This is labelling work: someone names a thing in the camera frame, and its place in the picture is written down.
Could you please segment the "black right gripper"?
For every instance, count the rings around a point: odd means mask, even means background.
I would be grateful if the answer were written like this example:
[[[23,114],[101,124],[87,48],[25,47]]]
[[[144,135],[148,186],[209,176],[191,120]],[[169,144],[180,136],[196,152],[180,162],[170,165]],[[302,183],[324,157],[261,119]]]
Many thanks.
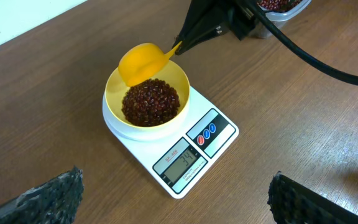
[[[175,54],[181,55],[229,31],[243,40],[256,25],[255,16],[235,1],[192,0],[183,27],[174,42],[174,46],[181,42]]]

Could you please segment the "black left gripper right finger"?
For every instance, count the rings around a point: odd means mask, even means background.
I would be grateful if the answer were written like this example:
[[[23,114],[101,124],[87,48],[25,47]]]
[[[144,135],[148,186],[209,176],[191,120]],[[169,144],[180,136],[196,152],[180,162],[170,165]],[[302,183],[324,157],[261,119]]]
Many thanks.
[[[277,172],[268,189],[273,219],[279,224],[358,224],[358,215]]]

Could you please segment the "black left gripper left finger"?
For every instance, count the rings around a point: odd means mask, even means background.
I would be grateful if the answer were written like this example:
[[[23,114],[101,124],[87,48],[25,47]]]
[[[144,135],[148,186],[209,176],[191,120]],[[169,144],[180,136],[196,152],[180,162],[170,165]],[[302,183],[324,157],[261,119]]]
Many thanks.
[[[83,171],[74,167],[0,205],[0,223],[71,224],[83,192]]]

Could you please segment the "orange plastic scoop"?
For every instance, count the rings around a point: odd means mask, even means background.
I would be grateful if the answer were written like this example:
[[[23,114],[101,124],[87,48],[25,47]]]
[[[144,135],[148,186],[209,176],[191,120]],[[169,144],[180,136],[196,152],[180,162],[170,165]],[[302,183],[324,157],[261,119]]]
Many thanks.
[[[119,62],[118,70],[122,80],[127,86],[135,86],[151,78],[166,66],[180,45],[181,41],[167,53],[163,53],[153,43],[133,47]]]

